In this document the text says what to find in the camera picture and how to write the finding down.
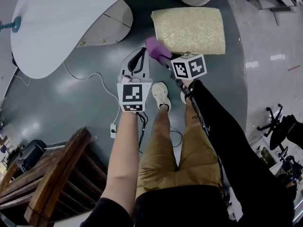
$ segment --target shoe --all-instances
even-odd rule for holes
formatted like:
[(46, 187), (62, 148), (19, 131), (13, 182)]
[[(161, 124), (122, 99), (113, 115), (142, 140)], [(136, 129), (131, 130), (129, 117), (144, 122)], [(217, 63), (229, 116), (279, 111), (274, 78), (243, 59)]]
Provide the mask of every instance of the shoe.
[(182, 91), (180, 92), (180, 97), (181, 97), (182, 102), (183, 102), (184, 104), (186, 104), (184, 92), (182, 92)]
[(152, 95), (156, 99), (158, 108), (160, 109), (160, 105), (166, 104), (169, 107), (169, 111), (171, 109), (170, 100), (167, 98), (168, 90), (166, 85), (163, 82), (157, 82), (152, 86)]

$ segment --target power strip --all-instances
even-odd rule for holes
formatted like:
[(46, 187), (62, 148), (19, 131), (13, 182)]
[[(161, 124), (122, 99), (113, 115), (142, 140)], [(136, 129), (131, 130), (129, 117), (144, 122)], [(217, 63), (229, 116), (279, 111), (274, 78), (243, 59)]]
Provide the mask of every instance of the power strip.
[(116, 138), (116, 134), (117, 134), (117, 126), (114, 123), (112, 123), (110, 125), (110, 137), (113, 138), (113, 139), (115, 139)]

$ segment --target floor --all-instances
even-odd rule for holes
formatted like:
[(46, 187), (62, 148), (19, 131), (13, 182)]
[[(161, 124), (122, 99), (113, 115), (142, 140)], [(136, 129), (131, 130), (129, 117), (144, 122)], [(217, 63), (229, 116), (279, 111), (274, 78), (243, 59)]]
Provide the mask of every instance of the floor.
[[(246, 0), (228, 0), (241, 35), (248, 88), (248, 109), (246, 137), (253, 150), (260, 145), (268, 145), (268, 138), (256, 127), (269, 123), (266, 107), (277, 111), (282, 104), (282, 115), (293, 114), (297, 121), (303, 122), (303, 7), (295, 12), (277, 13), (277, 26), (269, 10), (258, 10)], [(303, 165), (303, 150), (285, 139), (288, 155)], [(299, 186), (295, 206), (302, 200), (302, 186)], [(296, 209), (295, 217), (303, 208)]]
[[(146, 38), (154, 36), (151, 12), (185, 6), (180, 0), (125, 1), (134, 15), (134, 24), (126, 39), (115, 45), (75, 49), (66, 60), (67, 68), (77, 77), (100, 72), (105, 85), (114, 93), (121, 61), (135, 49), (144, 46)], [(208, 73), (201, 80), (245, 130), (247, 88), (243, 49), (236, 21), (228, 0), (211, 0), (206, 6), (218, 8), (222, 13), (226, 54), (205, 56)], [(171, 125), (183, 132), (185, 105), (181, 102), (174, 81), (170, 79), (169, 71), (153, 59), (150, 59), (150, 70), (154, 82), (166, 83), (172, 103), (169, 114)], [(29, 80), (22, 72), (19, 76)], [(99, 136), (94, 150), (106, 164), (113, 144), (109, 127), (117, 109), (116, 100), (105, 92), (99, 78), (78, 81), (61, 66), (44, 79), (32, 80), (28, 87), (21, 80), (15, 80), (3, 104), (2, 114), (8, 135), (16, 144), (27, 144), (33, 139), (43, 140), (46, 144), (66, 141), (78, 128), (87, 126), (92, 135)], [(146, 111), (150, 121), (141, 151), (146, 147), (157, 111), (156, 102), (151, 97)], [(171, 136), (173, 145), (177, 145), (180, 136), (176, 133)], [(178, 156), (180, 147), (174, 149)]]

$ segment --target cable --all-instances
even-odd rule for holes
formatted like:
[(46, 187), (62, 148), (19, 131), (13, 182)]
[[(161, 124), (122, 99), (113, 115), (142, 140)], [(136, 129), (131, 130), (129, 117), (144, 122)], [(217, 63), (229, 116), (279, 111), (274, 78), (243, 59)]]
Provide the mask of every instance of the cable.
[(181, 135), (181, 140), (180, 140), (180, 143), (177, 145), (177, 146), (173, 146), (174, 148), (175, 147), (178, 147), (181, 143), (182, 143), (182, 140), (183, 140), (183, 134), (180, 132), (180, 131), (178, 131), (176, 128), (174, 128), (174, 127), (172, 127), (171, 126), (171, 128), (173, 128), (174, 129), (174, 131), (170, 131), (170, 132), (175, 132), (175, 133), (178, 133), (179, 135)]
[(145, 127), (146, 127), (146, 124), (147, 124), (147, 122), (148, 122), (148, 117), (147, 117), (147, 115), (145, 114), (145, 112), (143, 112), (143, 113), (144, 113), (146, 119), (145, 119), (141, 114), (139, 114), (138, 112), (136, 112), (136, 115), (139, 116), (141, 122), (143, 123), (143, 125), (142, 125), (142, 130), (141, 130), (141, 136), (140, 136), (140, 140), (139, 140), (139, 148), (141, 147), (141, 143), (142, 143), (143, 136), (144, 136), (144, 132), (145, 132)]
[(25, 83), (25, 85), (27, 85), (27, 86), (29, 86), (29, 84), (31, 83), (31, 81), (32, 81), (32, 79), (30, 79), (29, 80), (29, 83), (27, 84), (25, 81), (24, 81), (24, 79), (22, 78), (22, 77), (19, 77), (19, 76), (15, 76), (14, 75), (14, 77), (16, 77), (16, 78), (20, 78), (24, 83)]
[(109, 92), (109, 91), (107, 90), (107, 88), (106, 88), (105, 85), (104, 85), (104, 81), (103, 81), (103, 78), (102, 78), (101, 74), (100, 74), (99, 72), (94, 72), (94, 73), (91, 74), (88, 78), (77, 78), (77, 77), (75, 77), (74, 75), (72, 75), (72, 74), (67, 70), (66, 65), (65, 65), (65, 62), (63, 62), (63, 66), (64, 66), (64, 68), (66, 69), (66, 71), (68, 72), (68, 74), (70, 74), (73, 78), (75, 78), (75, 79), (77, 79), (77, 80), (87, 80), (87, 79), (90, 79), (93, 75), (98, 75), (98, 76), (101, 78), (102, 85), (103, 85), (104, 89), (107, 91), (108, 94), (110, 94), (111, 96), (113, 96), (113, 97), (117, 100), (117, 102), (118, 102), (118, 113), (117, 113), (117, 116), (116, 116), (115, 120), (113, 121), (113, 123), (115, 123), (116, 120), (117, 120), (117, 118), (118, 118), (118, 116), (119, 116), (119, 113), (120, 113), (119, 99), (118, 99), (114, 94), (112, 94), (111, 92)]

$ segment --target human leg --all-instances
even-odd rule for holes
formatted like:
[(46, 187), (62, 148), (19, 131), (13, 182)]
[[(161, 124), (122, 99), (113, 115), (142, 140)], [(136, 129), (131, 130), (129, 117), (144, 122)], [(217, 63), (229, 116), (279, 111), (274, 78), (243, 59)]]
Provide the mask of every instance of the human leg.
[(186, 104), (186, 129), (176, 178), (177, 185), (213, 185), (222, 190), (217, 156), (189, 98), (186, 99)]
[(140, 161), (136, 197), (151, 190), (175, 186), (177, 164), (169, 136), (168, 111), (171, 105), (167, 88), (163, 83), (155, 83), (152, 93), (159, 112), (153, 123), (151, 139)]

